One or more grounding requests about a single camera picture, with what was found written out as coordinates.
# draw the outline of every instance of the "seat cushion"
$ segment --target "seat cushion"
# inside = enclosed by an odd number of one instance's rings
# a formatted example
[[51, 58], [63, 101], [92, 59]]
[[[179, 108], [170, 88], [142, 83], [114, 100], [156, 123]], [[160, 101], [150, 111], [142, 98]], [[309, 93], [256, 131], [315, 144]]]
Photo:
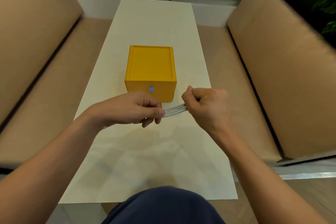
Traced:
[[285, 155], [336, 150], [336, 50], [283, 0], [242, 0], [227, 24]]
[[77, 0], [0, 0], [0, 124], [82, 13]]
[[198, 26], [212, 88], [227, 90], [237, 132], [266, 162], [281, 156], [226, 28]]
[[71, 123], [110, 26], [78, 23], [0, 134], [0, 167], [18, 167]]

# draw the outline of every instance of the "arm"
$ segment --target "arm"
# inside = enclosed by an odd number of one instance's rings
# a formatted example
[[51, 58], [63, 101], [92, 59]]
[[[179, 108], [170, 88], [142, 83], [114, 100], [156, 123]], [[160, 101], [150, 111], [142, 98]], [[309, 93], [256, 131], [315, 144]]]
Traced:
[[53, 141], [0, 182], [0, 223], [45, 223], [88, 153], [98, 132], [113, 124], [164, 116], [161, 102], [142, 92], [94, 104]]
[[189, 86], [182, 98], [196, 122], [228, 156], [258, 223], [327, 223], [237, 136], [226, 91]]

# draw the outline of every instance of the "hand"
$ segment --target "hand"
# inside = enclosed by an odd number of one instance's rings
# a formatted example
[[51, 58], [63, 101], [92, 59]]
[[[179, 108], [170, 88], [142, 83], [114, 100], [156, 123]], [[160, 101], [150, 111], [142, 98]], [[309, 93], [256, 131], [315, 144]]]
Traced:
[[229, 96], [225, 90], [189, 86], [182, 99], [197, 124], [213, 139], [219, 133], [225, 136], [234, 133]]
[[126, 94], [96, 103], [87, 109], [103, 127], [113, 124], [138, 124], [145, 128], [154, 120], [159, 124], [165, 115], [160, 100], [144, 92]]

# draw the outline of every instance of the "left hand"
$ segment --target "left hand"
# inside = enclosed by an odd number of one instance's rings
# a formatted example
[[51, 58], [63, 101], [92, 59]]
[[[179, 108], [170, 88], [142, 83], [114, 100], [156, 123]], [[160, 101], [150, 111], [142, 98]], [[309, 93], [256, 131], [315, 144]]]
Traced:
[[145, 128], [154, 120], [159, 124], [165, 115], [160, 100], [145, 92], [128, 92], [96, 103], [87, 109], [103, 127], [113, 124], [138, 124]]

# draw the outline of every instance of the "backrest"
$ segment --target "backrest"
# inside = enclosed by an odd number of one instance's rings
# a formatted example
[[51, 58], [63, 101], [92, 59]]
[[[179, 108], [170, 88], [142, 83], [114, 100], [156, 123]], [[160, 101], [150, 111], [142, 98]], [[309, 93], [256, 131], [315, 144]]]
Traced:
[[0, 124], [82, 13], [77, 0], [0, 0]]
[[242, 0], [227, 25], [284, 153], [336, 149], [336, 51], [283, 0]]

